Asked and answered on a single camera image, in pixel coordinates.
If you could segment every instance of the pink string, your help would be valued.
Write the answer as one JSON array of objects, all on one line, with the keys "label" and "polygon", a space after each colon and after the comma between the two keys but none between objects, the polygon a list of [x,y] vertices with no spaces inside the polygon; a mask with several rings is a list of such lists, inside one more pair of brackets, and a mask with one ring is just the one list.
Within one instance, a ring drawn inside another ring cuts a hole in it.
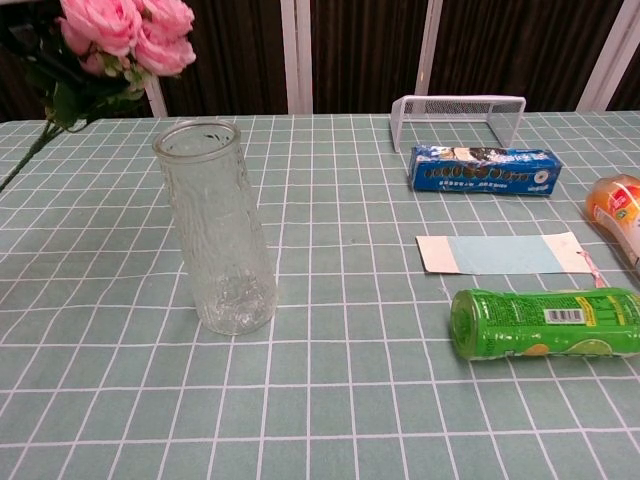
[{"label": "pink string", "polygon": [[593,260],[591,260],[591,255],[589,255],[589,252],[587,252],[586,250],[583,250],[582,252],[578,252],[578,255],[583,256],[585,261],[587,262],[587,265],[589,266],[589,270],[591,270],[591,275],[593,275],[593,279],[595,280],[596,288],[606,287],[607,284],[604,283],[604,279],[600,274],[600,270],[598,270],[598,267],[596,267],[596,264],[593,263]]}]

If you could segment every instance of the blue cookie package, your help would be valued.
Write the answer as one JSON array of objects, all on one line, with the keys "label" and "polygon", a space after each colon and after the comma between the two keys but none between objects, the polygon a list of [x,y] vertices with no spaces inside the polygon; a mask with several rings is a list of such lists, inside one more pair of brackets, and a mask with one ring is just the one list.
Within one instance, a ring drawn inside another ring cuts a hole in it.
[{"label": "blue cookie package", "polygon": [[415,190],[550,195],[561,169],[551,150],[416,145],[409,181]]}]

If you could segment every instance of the background wall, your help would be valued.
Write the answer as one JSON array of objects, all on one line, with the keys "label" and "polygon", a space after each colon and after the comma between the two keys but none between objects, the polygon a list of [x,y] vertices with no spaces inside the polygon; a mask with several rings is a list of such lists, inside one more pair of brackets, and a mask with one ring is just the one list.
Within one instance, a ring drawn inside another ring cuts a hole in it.
[{"label": "background wall", "polygon": [[[294,0],[311,12],[310,32],[297,35],[310,35],[314,112],[388,112],[413,93],[435,1]],[[574,110],[623,1],[443,0],[429,94],[523,95],[530,111]],[[169,115],[287,113],[280,0],[186,3],[198,60],[162,79]],[[640,49],[609,109],[640,109]],[[148,104],[131,113],[150,115]],[[36,93],[0,49],[0,122],[36,118]]]}]

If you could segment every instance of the pink rose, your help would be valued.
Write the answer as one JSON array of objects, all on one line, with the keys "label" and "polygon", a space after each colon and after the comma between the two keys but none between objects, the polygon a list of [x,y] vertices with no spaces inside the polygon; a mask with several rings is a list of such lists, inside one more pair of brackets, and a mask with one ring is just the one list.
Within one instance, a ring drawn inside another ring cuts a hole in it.
[{"label": "pink rose", "polygon": [[154,25],[171,38],[182,37],[192,29],[195,16],[182,0],[134,0],[138,10],[150,15]]},{"label": "pink rose", "polygon": [[69,25],[105,52],[128,55],[142,17],[133,0],[60,0]]},{"label": "pink rose", "polygon": [[60,31],[69,49],[76,55],[84,55],[89,51],[91,40],[73,28],[65,18],[59,18]]},{"label": "pink rose", "polygon": [[92,53],[84,62],[80,62],[82,69],[97,77],[104,74],[104,59],[99,52]]},{"label": "pink rose", "polygon": [[168,77],[179,74],[193,63],[196,54],[186,37],[168,39],[155,25],[145,21],[140,29],[135,57],[154,75]]}]

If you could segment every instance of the table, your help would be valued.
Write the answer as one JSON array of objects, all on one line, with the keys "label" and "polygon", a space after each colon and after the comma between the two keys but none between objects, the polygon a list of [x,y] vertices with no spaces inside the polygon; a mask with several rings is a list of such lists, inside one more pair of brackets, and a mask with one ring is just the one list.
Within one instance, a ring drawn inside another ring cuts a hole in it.
[{"label": "table", "polygon": [[[412,192],[409,147],[495,145],[480,125],[387,115],[231,117],[276,265],[275,320],[201,329],[150,148],[177,119],[105,120],[0,197],[0,478],[633,478],[640,358],[470,364],[448,311],[469,287],[586,275],[425,274],[415,236],[573,231],[612,286],[638,280],[582,215],[638,174],[640,115],[527,114],[516,147],[566,165],[550,199]],[[37,122],[0,126],[0,171]]]}]

